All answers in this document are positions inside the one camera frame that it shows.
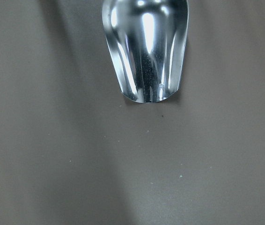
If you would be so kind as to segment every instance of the gray background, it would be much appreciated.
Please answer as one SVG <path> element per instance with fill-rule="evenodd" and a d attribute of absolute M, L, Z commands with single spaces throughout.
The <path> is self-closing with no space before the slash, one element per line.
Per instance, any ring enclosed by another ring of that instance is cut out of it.
<path fill-rule="evenodd" d="M 181 90 L 119 90 L 100 0 L 0 0 L 0 225 L 265 225 L 265 1 L 190 0 Z"/>

